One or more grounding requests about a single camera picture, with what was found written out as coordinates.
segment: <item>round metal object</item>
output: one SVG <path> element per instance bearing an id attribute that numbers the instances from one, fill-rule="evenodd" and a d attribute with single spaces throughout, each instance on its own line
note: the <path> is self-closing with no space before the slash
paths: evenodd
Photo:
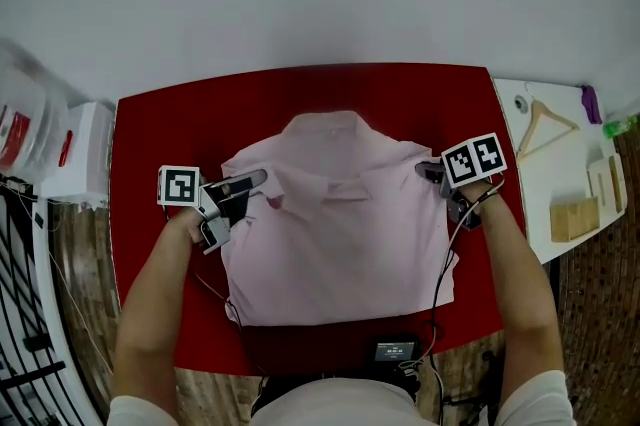
<path id="1" fill-rule="evenodd" d="M 520 113 L 526 113 L 527 111 L 529 111 L 529 103 L 521 95 L 516 95 L 516 98 L 513 102 L 515 103 L 516 108 L 518 108 L 518 111 Z"/>

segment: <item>digital display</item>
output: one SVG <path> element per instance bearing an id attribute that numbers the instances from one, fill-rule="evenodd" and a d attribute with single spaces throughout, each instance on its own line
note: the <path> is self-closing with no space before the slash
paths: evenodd
<path id="1" fill-rule="evenodd" d="M 411 360 L 415 342 L 379 342 L 376 345 L 376 362 L 403 362 Z"/>

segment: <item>person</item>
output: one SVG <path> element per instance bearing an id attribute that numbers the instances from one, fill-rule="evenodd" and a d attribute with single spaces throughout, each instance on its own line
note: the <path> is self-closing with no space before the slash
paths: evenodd
<path id="1" fill-rule="evenodd" d="M 476 201 L 489 184 L 461 189 Z M 499 194 L 477 211 L 488 245 L 504 324 L 505 360 L 498 426 L 573 424 L 562 347 L 547 276 Z M 191 245 L 200 215 L 189 208 L 160 234 L 124 304 L 118 328 L 109 426 L 173 426 L 179 421 L 173 365 Z M 425 426 L 401 386 L 369 379 L 318 379 L 255 411 L 253 426 Z"/>

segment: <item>green object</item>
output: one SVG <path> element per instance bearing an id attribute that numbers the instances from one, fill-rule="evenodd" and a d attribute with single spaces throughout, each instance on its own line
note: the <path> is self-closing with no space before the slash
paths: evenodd
<path id="1" fill-rule="evenodd" d="M 607 138 L 613 138 L 619 134 L 626 133 L 634 124 L 638 123 L 638 117 L 627 117 L 624 120 L 608 122 L 602 126 L 602 131 Z"/>

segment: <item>shirt sleeve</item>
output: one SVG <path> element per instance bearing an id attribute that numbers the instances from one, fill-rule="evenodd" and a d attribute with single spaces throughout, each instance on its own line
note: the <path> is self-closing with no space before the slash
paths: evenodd
<path id="1" fill-rule="evenodd" d="M 573 424 L 573 409 L 562 371 L 548 371 L 529 380 L 507 399 L 496 418 L 496 426 Z"/>
<path id="2" fill-rule="evenodd" d="M 118 396 L 111 401 L 107 426 L 178 426 L 159 406 L 144 399 Z"/>

